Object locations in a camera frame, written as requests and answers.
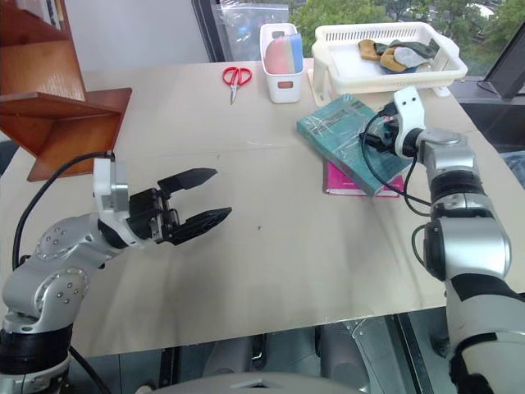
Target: wooden shelf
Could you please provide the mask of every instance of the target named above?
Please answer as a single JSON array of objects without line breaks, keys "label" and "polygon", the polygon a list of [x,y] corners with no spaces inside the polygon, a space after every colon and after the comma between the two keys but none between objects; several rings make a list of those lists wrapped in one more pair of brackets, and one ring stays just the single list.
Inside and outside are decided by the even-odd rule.
[{"label": "wooden shelf", "polygon": [[26,10],[19,10],[10,2],[0,2],[1,46],[45,43],[68,39],[67,33],[55,29],[36,15]]},{"label": "wooden shelf", "polygon": [[71,41],[0,48],[0,94],[42,92],[84,100]]},{"label": "wooden shelf", "polygon": [[[74,101],[68,98],[35,95],[36,98],[29,98],[29,100],[43,99],[44,104],[51,102],[53,105],[56,104],[56,99],[61,105]],[[28,181],[42,181],[48,179],[62,164],[75,156],[113,149],[130,96],[131,88],[90,92],[89,103],[80,102],[83,104],[81,107],[70,107],[70,109],[83,112],[93,108],[95,113],[79,117],[78,113],[69,112],[71,114],[69,117],[55,119],[44,114],[42,117],[31,117],[27,112],[23,117],[17,116],[7,109],[9,107],[5,103],[0,102],[2,109],[0,125],[15,142],[23,145],[36,156],[37,160],[27,178]],[[7,104],[21,105],[24,102],[25,100],[22,99]],[[63,176],[88,174],[92,171],[93,161],[87,161],[70,168]]]},{"label": "wooden shelf", "polygon": [[[0,0],[0,129],[36,157],[28,181],[112,150],[131,96],[131,88],[85,91],[64,0],[56,1],[61,30]],[[93,161],[82,162],[63,176],[92,171]]]},{"label": "wooden shelf", "polygon": [[0,113],[2,115],[20,116],[23,114],[24,117],[62,119],[118,114],[119,111],[98,103],[86,103],[85,101],[33,92],[0,96]]}]

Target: white plastic basket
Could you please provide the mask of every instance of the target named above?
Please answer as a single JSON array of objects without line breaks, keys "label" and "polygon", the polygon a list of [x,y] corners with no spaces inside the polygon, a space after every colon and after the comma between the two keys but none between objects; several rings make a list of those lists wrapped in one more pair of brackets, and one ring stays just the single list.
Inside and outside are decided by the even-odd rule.
[{"label": "white plastic basket", "polygon": [[[439,96],[450,94],[446,86],[467,74],[467,66],[459,58],[459,48],[431,26],[422,22],[374,23],[362,25],[328,25],[315,30],[312,46],[313,71],[308,78],[317,105],[330,102],[326,75],[337,94],[388,92],[407,86],[434,88]],[[358,42],[373,39],[389,44],[394,39],[429,44],[432,40],[440,49],[434,59],[421,65],[412,74],[386,75],[379,62],[361,59]]]},{"label": "white plastic basket", "polygon": [[266,74],[268,91],[273,103],[295,103],[301,99],[301,81],[303,80],[304,65],[301,72],[295,74],[270,74],[264,58],[270,42],[282,35],[296,34],[297,29],[291,23],[268,23],[261,26],[259,47],[261,50],[262,68]]}]

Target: tree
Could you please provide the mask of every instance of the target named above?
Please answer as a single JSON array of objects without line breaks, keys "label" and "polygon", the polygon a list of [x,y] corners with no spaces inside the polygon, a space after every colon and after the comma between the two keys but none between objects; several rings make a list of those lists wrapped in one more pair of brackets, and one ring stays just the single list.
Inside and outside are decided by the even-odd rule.
[{"label": "tree", "polygon": [[507,0],[495,14],[487,29],[486,45],[490,50],[501,52],[525,21],[525,0]]},{"label": "tree", "polygon": [[301,8],[306,0],[240,0],[235,2],[252,4],[286,4],[288,6],[288,11],[291,14]]},{"label": "tree", "polygon": [[405,15],[413,20],[426,20],[431,0],[379,0],[378,4],[385,6],[386,14],[395,22],[401,21]]},{"label": "tree", "polygon": [[490,53],[482,44],[468,44],[461,48],[459,56],[468,66],[470,76],[484,76],[498,58],[499,52]]},{"label": "tree", "polygon": [[436,8],[437,15],[432,26],[460,48],[482,34],[488,23],[472,0],[438,0]]},{"label": "tree", "polygon": [[290,23],[297,26],[303,36],[305,57],[312,56],[318,26],[387,21],[391,19],[386,16],[385,8],[372,0],[308,0],[290,15]]}]

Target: wire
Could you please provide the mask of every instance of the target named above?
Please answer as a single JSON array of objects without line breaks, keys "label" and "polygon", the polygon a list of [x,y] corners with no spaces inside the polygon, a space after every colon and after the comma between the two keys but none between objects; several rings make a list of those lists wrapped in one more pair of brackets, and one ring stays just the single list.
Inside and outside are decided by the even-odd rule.
[{"label": "wire", "polygon": [[416,236],[418,236],[418,233],[425,228],[426,224],[422,224],[421,226],[418,226],[415,228],[414,231],[412,231],[411,241],[412,241],[412,251],[414,255],[416,256],[416,259],[418,259],[418,262],[421,263],[423,266],[425,265],[424,260],[421,258],[421,255],[418,253],[418,247],[416,246]]},{"label": "wire", "polygon": [[367,164],[368,170],[370,170],[370,172],[374,175],[374,177],[382,185],[384,185],[385,187],[388,187],[390,190],[394,191],[398,195],[402,195],[403,197],[406,197],[407,199],[411,199],[412,201],[416,201],[416,202],[418,202],[420,204],[423,204],[423,205],[426,205],[426,206],[430,207],[431,204],[429,202],[425,201],[424,199],[419,199],[418,197],[414,197],[412,195],[409,195],[404,190],[400,190],[400,189],[392,186],[387,181],[385,181],[383,178],[381,178],[381,176],[376,172],[376,170],[373,169],[372,164],[370,163],[370,159],[368,158],[368,152],[366,150],[366,139],[367,139],[367,135],[368,135],[368,129],[370,128],[372,123],[379,117],[380,117],[380,115],[377,113],[376,115],[374,115],[372,117],[372,119],[370,119],[368,121],[367,125],[364,128],[364,132],[363,132],[363,135],[362,135],[362,138],[361,138],[361,152],[363,153],[363,158],[364,158],[365,163]]},{"label": "wire", "polygon": [[80,355],[78,351],[73,346],[70,346],[69,352],[73,356],[73,358],[76,360],[77,363],[80,364],[80,366],[84,369],[84,371],[89,375],[90,378],[93,379],[94,383],[97,385],[98,390],[102,394],[111,394],[109,391],[109,388],[107,388],[106,383],[97,375],[95,370],[89,363],[86,361],[84,357]]},{"label": "wire", "polygon": [[43,184],[43,186],[40,188],[40,190],[37,192],[36,195],[34,195],[33,199],[30,201],[27,208],[22,213],[20,220],[18,221],[18,225],[16,226],[15,231],[15,240],[13,241],[13,255],[12,255],[12,268],[13,271],[17,269],[21,263],[19,260],[20,255],[20,243],[22,238],[22,231],[24,230],[25,222],[27,221],[27,218],[29,217],[31,211],[33,210],[36,203],[39,202],[42,195],[45,193],[45,191],[49,188],[49,186],[61,175],[63,174],[69,167],[74,166],[77,163],[83,162],[84,160],[88,160],[90,158],[111,158],[114,159],[115,156],[113,155],[113,152],[93,152],[93,153],[87,153],[83,154],[81,156],[77,156],[76,158],[73,158],[71,161],[67,162],[60,168],[58,168],[54,174],[51,175],[51,177],[46,181],[46,183]]},{"label": "wire", "polygon": [[410,203],[409,198],[407,197],[407,193],[409,192],[410,177],[412,176],[413,169],[416,167],[416,163],[417,162],[418,162],[418,155],[415,154],[414,157],[413,157],[413,160],[412,160],[412,164],[410,165],[409,173],[407,174],[407,177],[404,180],[404,193],[405,193],[405,195],[403,196],[403,198],[404,198],[404,202],[407,204],[407,207],[409,207],[409,209],[412,212],[414,212],[416,215],[423,216],[425,218],[429,218],[430,217],[429,213],[424,213],[424,212],[421,212],[421,211],[418,211],[417,209],[415,209],[413,207],[413,205]]},{"label": "wire", "polygon": [[[110,158],[111,160],[114,160],[115,155],[113,154],[113,152],[108,151],[108,152],[93,152],[93,153],[87,153],[81,156],[77,156],[76,158],[73,158],[71,161],[67,162],[66,164],[58,168],[55,171],[55,173],[52,174],[51,177],[46,181],[46,183],[42,185],[42,187],[37,192],[37,194],[34,195],[33,199],[30,201],[27,208],[22,213],[20,220],[18,221],[18,225],[16,226],[15,240],[13,241],[13,255],[12,255],[13,271],[17,269],[21,265],[21,263],[23,263],[26,260],[26,259],[23,259],[22,261],[19,260],[22,231],[24,230],[25,222],[27,221],[27,218],[29,217],[36,203],[39,202],[40,198],[43,196],[43,194],[49,188],[49,186],[51,186],[51,184],[61,174],[63,174],[68,168],[74,166],[77,163],[83,162],[84,160],[88,160],[90,158]],[[82,366],[82,368],[84,368],[85,372],[93,379],[94,383],[97,385],[100,392],[102,394],[111,394],[106,384],[97,375],[94,369],[91,368],[91,365],[89,365],[89,363],[85,360],[85,358],[82,357],[80,353],[75,350],[73,346],[70,346],[70,353],[73,356],[73,358]]]}]

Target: book stack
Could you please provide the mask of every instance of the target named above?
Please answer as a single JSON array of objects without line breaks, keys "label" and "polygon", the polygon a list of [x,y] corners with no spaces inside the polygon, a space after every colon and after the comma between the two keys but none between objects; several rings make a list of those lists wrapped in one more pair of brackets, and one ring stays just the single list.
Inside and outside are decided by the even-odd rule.
[{"label": "book stack", "polygon": [[[324,191],[337,195],[389,196],[368,169],[361,151],[359,135],[375,112],[349,94],[344,94],[297,122],[297,131],[326,159]],[[385,140],[387,129],[377,121],[368,131]],[[368,147],[368,159],[379,176],[403,189],[399,174],[410,160],[390,152],[379,153]]]},{"label": "book stack", "polygon": [[[323,181],[323,190],[328,195],[367,195],[361,190],[359,186],[352,182],[339,168],[334,166],[329,161],[324,162],[325,176]],[[391,182],[395,188],[402,190],[404,189],[404,180],[401,175],[396,176]],[[396,199],[399,195],[390,190],[388,187],[383,186],[376,193],[375,197],[387,197]]]},{"label": "book stack", "polygon": [[16,6],[36,15],[55,29],[61,30],[64,21],[60,0],[16,0]]}]

